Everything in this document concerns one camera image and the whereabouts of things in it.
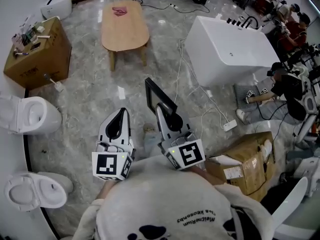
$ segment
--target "white bathtub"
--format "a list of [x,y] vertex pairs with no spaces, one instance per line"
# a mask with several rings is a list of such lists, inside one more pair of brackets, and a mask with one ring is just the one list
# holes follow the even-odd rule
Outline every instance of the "white bathtub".
[[195,18],[185,49],[198,82],[205,87],[256,84],[279,62],[262,32],[203,16]]

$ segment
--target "pink cloth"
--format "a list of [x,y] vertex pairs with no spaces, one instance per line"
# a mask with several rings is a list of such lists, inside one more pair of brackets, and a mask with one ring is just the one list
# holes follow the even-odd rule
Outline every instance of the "pink cloth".
[[114,10],[114,14],[117,16],[122,16],[125,15],[127,13],[127,7],[123,6],[123,7],[112,7],[112,10]]

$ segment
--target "white brush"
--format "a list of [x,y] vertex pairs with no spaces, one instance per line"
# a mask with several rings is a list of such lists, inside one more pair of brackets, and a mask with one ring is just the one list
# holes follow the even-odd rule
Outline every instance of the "white brush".
[[55,82],[51,79],[51,76],[47,73],[45,73],[44,75],[44,78],[47,79],[48,81],[51,81],[52,83],[54,83],[54,88],[59,92],[61,93],[63,90],[66,89],[66,87],[61,83],[61,82]]

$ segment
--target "person wearing red shirt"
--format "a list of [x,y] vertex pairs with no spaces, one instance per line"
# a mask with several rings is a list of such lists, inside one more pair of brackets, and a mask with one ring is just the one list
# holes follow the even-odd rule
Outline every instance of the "person wearing red shirt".
[[292,21],[286,24],[290,35],[279,35],[278,48],[285,53],[303,46],[307,41],[307,27],[310,24],[310,18],[305,13],[298,13],[298,16],[299,22]]

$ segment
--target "white toilet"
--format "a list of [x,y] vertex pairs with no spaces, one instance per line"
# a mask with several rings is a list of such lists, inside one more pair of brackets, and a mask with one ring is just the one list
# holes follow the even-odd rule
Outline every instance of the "white toilet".
[[48,134],[55,132],[61,122],[60,112],[44,98],[0,95],[0,127],[10,132]]
[[8,201],[21,212],[37,207],[59,208],[73,190],[70,179],[52,172],[21,172],[8,180],[4,194]]

